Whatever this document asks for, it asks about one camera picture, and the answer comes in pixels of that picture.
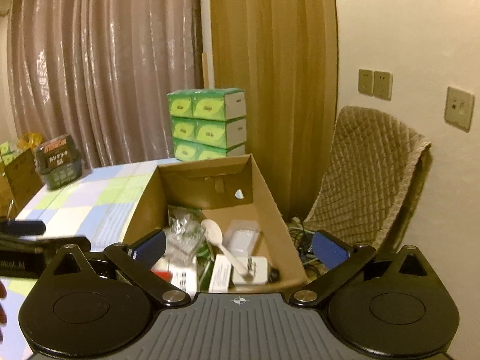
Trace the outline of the person left hand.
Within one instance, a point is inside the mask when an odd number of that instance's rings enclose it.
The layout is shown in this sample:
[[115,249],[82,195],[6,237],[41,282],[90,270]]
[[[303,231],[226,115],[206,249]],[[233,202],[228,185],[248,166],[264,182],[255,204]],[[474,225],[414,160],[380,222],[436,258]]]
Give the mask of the person left hand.
[[[0,283],[0,300],[4,301],[7,298],[7,290],[3,283]],[[0,326],[3,328],[7,325],[7,313],[3,307],[3,304],[0,303]],[[0,340],[3,341],[2,330],[0,330]]]

